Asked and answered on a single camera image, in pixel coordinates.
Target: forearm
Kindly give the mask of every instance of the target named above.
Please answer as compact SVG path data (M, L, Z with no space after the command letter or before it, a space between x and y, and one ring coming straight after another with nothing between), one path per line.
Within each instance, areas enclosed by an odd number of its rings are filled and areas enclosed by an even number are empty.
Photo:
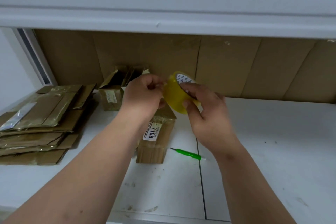
M4 223L106 223L136 148L139 126L118 115Z
M232 223L295 223L250 154L233 137L231 152L215 153Z

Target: green box cutter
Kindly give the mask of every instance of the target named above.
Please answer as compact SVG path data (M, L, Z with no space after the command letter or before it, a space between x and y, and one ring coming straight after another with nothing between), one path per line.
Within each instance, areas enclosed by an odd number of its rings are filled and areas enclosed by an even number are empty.
M170 149L172 149L172 150L174 150L174 151L176 151L176 152L178 152L180 154L183 154L183 155L186 155L186 156L190 156L192 158L196 158L198 160L202 159L202 157L200 155L196 154L196 153L192 153L192 152L181 150L181 149L174 149L174 148L171 148L171 147L170 147Z

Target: yellow packing tape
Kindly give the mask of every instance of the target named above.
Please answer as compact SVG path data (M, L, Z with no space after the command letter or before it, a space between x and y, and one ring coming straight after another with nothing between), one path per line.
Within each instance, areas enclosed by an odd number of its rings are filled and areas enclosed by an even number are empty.
M163 97L166 102L173 108L176 112L187 114L186 109L183 107L182 103L185 100L193 101L196 106L199 106L200 103L198 100L189 96L179 85L181 82L193 82L196 83L190 76L186 75L183 72L173 73L167 84L163 89Z

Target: white table surface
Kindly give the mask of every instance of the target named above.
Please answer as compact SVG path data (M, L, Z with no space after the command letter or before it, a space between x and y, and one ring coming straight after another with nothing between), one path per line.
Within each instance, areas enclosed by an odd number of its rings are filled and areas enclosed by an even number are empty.
M297 223L336 220L336 105L227 99L242 144ZM218 165L199 144L207 219L229 221Z
M0 207L18 208L68 164L98 134L117 112L104 112L101 105L88 121L77 149L69 150L55 166L0 165ZM195 136L187 116L176 113L171 147L197 152ZM163 164L136 164L125 176L109 221L120 216L161 222L205 220L198 160L168 150Z

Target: left hand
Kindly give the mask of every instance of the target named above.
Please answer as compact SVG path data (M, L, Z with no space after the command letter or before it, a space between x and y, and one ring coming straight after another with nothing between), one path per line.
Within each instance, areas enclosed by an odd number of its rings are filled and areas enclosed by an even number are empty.
M143 132L157 109L165 104L162 99L163 84L164 80L157 75L143 74L129 82L125 90L120 113L141 121Z

